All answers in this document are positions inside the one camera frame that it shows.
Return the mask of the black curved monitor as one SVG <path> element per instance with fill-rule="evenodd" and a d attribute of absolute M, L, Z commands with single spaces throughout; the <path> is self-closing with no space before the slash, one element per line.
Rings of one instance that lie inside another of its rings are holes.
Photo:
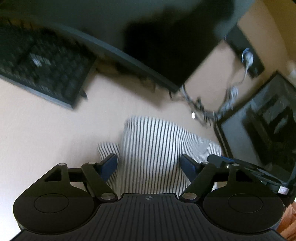
<path fill-rule="evenodd" d="M 1 15 L 36 20 L 83 40 L 177 91 L 252 1 L 3 1 Z"/>

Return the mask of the black power strip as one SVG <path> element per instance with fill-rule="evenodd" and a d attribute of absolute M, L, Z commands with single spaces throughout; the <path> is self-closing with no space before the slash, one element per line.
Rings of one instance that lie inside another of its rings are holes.
<path fill-rule="evenodd" d="M 245 67 L 248 61 L 253 60 L 252 64 L 248 65 L 248 73 L 251 78 L 258 77 L 265 70 L 259 55 L 240 27 L 235 25 L 225 36 L 225 40 Z"/>

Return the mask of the black keyboard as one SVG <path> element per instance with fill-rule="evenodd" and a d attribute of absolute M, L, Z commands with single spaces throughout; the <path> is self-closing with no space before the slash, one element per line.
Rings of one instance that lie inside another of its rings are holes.
<path fill-rule="evenodd" d="M 1 78 L 39 97 L 73 109 L 95 61 L 85 45 L 53 30 L 1 19 Z"/>

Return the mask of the black white striped shirt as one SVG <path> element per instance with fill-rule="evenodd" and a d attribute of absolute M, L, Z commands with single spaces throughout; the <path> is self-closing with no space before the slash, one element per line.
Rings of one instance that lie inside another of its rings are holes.
<path fill-rule="evenodd" d="M 215 142 L 187 131 L 171 121 L 133 116 L 125 122 L 121 142 L 98 144 L 101 159 L 110 154 L 118 158 L 115 173 L 107 181 L 114 192 L 167 194 L 180 196 L 190 185 L 181 169 L 183 154 L 195 162 L 208 156 L 221 156 Z"/>

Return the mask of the computer tower case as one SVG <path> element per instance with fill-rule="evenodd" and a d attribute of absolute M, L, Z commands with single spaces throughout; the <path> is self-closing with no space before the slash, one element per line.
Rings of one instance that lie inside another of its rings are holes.
<path fill-rule="evenodd" d="M 260 166 L 280 183 L 295 178 L 295 86 L 278 71 L 214 130 L 227 157 Z"/>

